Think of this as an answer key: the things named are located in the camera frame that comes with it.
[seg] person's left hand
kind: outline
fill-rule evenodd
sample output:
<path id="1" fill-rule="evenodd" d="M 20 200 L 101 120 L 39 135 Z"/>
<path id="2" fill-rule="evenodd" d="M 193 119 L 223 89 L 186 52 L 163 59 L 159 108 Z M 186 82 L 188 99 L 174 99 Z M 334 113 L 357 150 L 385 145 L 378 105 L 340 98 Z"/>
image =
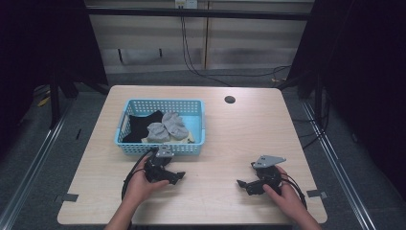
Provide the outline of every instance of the person's left hand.
<path id="1" fill-rule="evenodd" d="M 135 169 L 134 175 L 128 183 L 123 201 L 139 205 L 149 198 L 156 190 L 159 190 L 169 184 L 168 180 L 161 180 L 150 183 L 146 179 L 146 172 L 143 170 L 147 161 L 147 156 L 141 160 L 140 164 Z"/>

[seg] black cloth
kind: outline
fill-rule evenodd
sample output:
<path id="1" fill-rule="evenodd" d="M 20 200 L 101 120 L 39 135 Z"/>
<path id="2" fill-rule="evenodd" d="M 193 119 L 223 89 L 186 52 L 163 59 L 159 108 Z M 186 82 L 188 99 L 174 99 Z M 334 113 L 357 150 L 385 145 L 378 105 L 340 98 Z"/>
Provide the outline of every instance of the black cloth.
<path id="1" fill-rule="evenodd" d="M 151 123 L 161 123 L 164 114 L 157 110 L 149 116 L 129 116 L 131 132 L 123 138 L 123 143 L 142 143 L 141 139 L 148 137 L 147 127 Z"/>

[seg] table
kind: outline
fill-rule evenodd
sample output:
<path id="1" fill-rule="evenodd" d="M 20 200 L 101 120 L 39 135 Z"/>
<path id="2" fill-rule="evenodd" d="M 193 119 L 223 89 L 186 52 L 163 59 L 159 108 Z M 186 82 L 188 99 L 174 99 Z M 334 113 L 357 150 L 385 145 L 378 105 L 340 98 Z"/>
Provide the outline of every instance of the table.
<path id="1" fill-rule="evenodd" d="M 235 103 L 226 103 L 233 96 Z M 198 156 L 175 156 L 167 170 L 186 172 L 143 203 L 137 224 L 289 224 L 267 195 L 247 195 L 237 179 L 257 180 L 250 163 L 261 154 L 284 157 L 280 163 L 302 191 L 316 190 L 282 93 L 269 88 L 116 85 L 101 110 L 57 220 L 61 224 L 106 224 L 121 202 L 123 180 L 137 156 L 114 144 L 128 99 L 199 99 L 205 104 L 206 141 Z M 319 197 L 306 198 L 319 222 L 327 220 Z"/>

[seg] person's right hand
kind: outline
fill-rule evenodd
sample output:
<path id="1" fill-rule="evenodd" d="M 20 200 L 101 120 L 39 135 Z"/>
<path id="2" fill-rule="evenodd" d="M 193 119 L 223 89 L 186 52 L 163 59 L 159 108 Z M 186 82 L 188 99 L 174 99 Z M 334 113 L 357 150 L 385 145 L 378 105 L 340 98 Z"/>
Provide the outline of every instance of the person's right hand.
<path id="1" fill-rule="evenodd" d="M 282 175 L 287 178 L 287 173 L 276 166 Z M 296 221 L 302 229 L 321 229 L 319 223 L 308 213 L 292 186 L 283 181 L 281 185 L 282 195 L 278 195 L 269 185 L 263 185 L 263 190 L 274 200 L 283 213 Z"/>

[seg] hand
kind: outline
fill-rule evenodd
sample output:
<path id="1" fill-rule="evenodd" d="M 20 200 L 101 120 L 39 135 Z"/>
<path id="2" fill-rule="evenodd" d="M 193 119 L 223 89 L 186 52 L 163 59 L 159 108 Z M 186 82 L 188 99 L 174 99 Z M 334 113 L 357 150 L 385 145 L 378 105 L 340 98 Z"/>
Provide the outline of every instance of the hand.
<path id="1" fill-rule="evenodd" d="M 147 156 L 144 157 L 137 168 L 134 170 L 134 175 L 128 183 L 123 202 L 128 202 L 134 205 L 139 205 L 149 198 L 149 196 L 167 186 L 168 180 L 161 180 L 154 183 L 149 183 L 146 179 L 146 172 L 143 170 L 147 161 Z"/>
<path id="2" fill-rule="evenodd" d="M 287 173 L 279 166 L 276 166 L 283 179 Z M 321 229 L 319 223 L 308 213 L 292 186 L 283 181 L 281 185 L 282 195 L 278 195 L 269 185 L 263 185 L 263 190 L 278 205 L 283 213 L 296 221 L 301 229 Z"/>

